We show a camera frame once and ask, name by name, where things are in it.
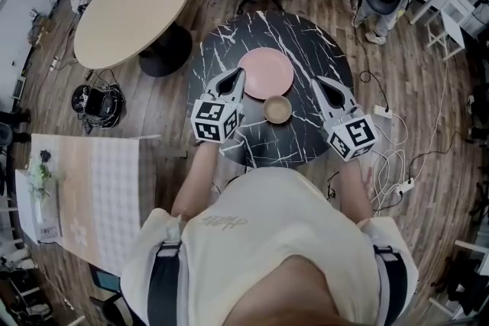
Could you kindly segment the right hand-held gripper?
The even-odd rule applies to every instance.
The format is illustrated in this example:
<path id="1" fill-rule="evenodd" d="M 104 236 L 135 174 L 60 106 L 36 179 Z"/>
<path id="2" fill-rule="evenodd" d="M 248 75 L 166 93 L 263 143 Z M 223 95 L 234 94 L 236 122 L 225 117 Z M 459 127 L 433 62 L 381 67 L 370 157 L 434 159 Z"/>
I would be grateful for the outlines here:
<path id="1" fill-rule="evenodd" d="M 344 162 L 369 152 L 379 137 L 372 117 L 355 107 L 357 102 L 350 88 L 325 76 L 311 79 L 310 85 L 321 111 L 328 145 Z"/>

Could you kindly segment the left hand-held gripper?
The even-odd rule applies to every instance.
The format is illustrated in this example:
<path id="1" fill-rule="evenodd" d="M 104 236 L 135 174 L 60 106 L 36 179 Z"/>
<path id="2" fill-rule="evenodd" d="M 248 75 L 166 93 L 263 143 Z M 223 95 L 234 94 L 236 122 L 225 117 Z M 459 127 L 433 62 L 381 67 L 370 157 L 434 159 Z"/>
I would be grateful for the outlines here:
<path id="1" fill-rule="evenodd" d="M 194 102 L 191 113 L 193 133 L 198 141 L 223 144 L 244 118 L 241 100 L 245 91 L 243 68 L 226 70 L 215 76 L 206 92 Z"/>

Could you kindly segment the person's left forearm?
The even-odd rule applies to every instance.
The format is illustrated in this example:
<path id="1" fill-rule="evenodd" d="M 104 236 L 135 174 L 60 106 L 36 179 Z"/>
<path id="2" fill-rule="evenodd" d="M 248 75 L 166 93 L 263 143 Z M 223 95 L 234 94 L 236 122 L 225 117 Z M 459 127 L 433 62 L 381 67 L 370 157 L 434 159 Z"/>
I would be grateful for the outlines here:
<path id="1" fill-rule="evenodd" d="M 170 214 L 173 217 L 188 221 L 208 207 L 218 160 L 218 144 L 204 142 L 198 146 L 171 208 Z"/>

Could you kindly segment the person's right forearm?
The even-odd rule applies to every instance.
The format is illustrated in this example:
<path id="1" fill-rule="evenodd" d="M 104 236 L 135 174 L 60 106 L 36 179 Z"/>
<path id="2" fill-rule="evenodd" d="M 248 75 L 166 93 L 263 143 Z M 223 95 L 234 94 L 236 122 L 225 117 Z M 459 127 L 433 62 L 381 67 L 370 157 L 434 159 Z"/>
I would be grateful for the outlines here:
<path id="1" fill-rule="evenodd" d="M 339 175 L 340 210 L 355 224 L 373 217 L 373 208 L 358 160 L 342 164 Z"/>

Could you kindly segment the pink plate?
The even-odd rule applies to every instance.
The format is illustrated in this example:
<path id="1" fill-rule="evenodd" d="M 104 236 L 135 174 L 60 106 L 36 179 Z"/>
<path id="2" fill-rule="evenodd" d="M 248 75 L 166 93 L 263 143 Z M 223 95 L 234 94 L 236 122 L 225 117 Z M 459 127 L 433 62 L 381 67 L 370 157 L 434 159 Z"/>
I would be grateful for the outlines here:
<path id="1" fill-rule="evenodd" d="M 244 92 L 259 100 L 284 95 L 293 84 L 293 65 L 279 50 L 261 47 L 246 53 L 238 66 L 246 73 Z"/>

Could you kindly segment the black marble round table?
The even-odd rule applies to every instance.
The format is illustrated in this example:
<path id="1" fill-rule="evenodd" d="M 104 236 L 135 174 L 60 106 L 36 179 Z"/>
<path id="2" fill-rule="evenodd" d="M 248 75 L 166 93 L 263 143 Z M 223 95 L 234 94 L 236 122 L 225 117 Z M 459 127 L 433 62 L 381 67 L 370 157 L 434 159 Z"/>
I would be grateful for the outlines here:
<path id="1" fill-rule="evenodd" d="M 221 154 L 249 167 L 293 168 L 328 149 L 320 134 L 322 119 L 311 78 L 326 76 L 353 86 L 341 47 L 317 24 L 279 11 L 255 11 L 224 21 L 198 44 L 190 60 L 187 108 L 193 108 L 213 77 L 236 68 L 247 52 L 265 47 L 283 54 L 293 67 L 293 83 L 285 93 L 291 117 L 285 124 L 271 124 L 264 117 L 262 101 L 246 95 L 244 120 L 222 145 Z"/>

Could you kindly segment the beige round table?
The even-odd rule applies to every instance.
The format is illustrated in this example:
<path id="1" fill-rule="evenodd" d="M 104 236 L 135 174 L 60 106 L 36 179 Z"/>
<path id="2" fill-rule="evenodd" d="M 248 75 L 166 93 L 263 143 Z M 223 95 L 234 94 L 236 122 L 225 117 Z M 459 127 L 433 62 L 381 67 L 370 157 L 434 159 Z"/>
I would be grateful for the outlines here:
<path id="1" fill-rule="evenodd" d="M 168 76 L 182 67 L 193 40 L 176 20 L 187 0 L 92 0 L 74 39 L 78 62 L 108 69 L 133 58 L 149 76 Z"/>

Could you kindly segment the black equipment bag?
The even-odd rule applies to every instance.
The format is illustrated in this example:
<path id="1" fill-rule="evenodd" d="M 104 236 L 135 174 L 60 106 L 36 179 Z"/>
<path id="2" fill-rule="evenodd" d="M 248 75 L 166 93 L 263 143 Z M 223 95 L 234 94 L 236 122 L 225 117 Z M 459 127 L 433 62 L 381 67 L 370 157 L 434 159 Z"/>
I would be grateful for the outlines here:
<path id="1" fill-rule="evenodd" d="M 118 83 L 107 86 L 78 86 L 72 94 L 71 106 L 89 134 L 94 127 L 109 129 L 121 117 L 125 97 Z"/>

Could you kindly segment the person's white shirt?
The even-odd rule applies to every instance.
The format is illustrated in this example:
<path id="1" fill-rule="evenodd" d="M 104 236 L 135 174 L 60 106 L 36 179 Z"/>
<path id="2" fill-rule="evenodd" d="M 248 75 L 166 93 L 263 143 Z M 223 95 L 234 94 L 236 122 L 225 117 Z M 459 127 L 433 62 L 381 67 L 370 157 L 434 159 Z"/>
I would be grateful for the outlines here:
<path id="1" fill-rule="evenodd" d="M 304 176 L 276 167 L 233 180 L 188 222 L 154 209 L 120 286 L 146 326 L 222 326 L 292 256 L 323 273 L 339 315 L 353 323 L 391 326 L 416 290 L 419 273 L 392 218 L 355 224 Z"/>

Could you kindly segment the white chair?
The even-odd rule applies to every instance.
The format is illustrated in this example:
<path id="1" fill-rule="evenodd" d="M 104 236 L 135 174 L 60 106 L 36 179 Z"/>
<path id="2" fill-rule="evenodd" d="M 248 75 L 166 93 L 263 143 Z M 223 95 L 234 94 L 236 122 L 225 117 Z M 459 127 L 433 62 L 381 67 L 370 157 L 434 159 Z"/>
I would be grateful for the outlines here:
<path id="1" fill-rule="evenodd" d="M 444 51 L 443 60 L 446 61 L 465 49 L 461 27 L 467 22 L 474 11 L 469 0 L 447 0 L 445 4 L 426 22 L 428 34 L 427 48 L 440 44 Z M 441 32 L 431 32 L 430 24 L 439 19 L 442 24 Z"/>

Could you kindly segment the table with patterned cloth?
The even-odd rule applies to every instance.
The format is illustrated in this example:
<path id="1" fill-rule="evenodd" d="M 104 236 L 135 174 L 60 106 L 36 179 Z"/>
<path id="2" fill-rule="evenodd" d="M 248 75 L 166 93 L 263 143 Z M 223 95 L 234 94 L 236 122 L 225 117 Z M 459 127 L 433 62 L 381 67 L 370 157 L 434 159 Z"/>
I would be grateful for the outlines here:
<path id="1" fill-rule="evenodd" d="M 58 185 L 61 236 L 78 258 L 121 275 L 155 206 L 156 166 L 150 139 L 34 134 L 31 155 L 50 153 Z"/>

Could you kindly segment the brown box with sticks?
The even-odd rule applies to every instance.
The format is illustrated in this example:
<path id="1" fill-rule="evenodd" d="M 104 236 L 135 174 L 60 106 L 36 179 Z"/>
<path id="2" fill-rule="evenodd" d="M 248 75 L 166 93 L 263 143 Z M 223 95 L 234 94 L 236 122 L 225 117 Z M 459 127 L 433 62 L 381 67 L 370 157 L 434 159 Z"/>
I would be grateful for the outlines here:
<path id="1" fill-rule="evenodd" d="M 46 14 L 32 8 L 29 16 L 31 18 L 31 28 L 28 32 L 28 43 L 32 47 L 36 47 L 40 43 L 42 36 L 49 34 L 54 29 L 53 10 Z"/>

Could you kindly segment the white flowers with green leaves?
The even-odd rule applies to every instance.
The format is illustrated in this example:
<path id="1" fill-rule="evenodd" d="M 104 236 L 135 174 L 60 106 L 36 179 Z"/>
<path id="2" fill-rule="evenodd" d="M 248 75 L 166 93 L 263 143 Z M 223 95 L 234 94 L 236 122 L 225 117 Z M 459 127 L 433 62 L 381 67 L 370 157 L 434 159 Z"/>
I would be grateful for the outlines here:
<path id="1" fill-rule="evenodd" d="M 57 178 L 48 167 L 51 157 L 48 150 L 41 150 L 31 155 L 29 161 L 28 182 L 31 194 L 40 201 L 57 193 Z"/>

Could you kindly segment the white side table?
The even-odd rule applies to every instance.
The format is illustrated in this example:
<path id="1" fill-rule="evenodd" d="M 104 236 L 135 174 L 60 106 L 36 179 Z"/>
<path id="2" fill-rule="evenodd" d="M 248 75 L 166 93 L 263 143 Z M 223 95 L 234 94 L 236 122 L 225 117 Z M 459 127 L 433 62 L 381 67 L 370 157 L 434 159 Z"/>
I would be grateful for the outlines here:
<path id="1" fill-rule="evenodd" d="M 22 231 L 35 244 L 54 243 L 61 239 L 58 185 L 49 178 L 41 189 L 34 188 L 28 171 L 15 170 L 16 200 Z"/>

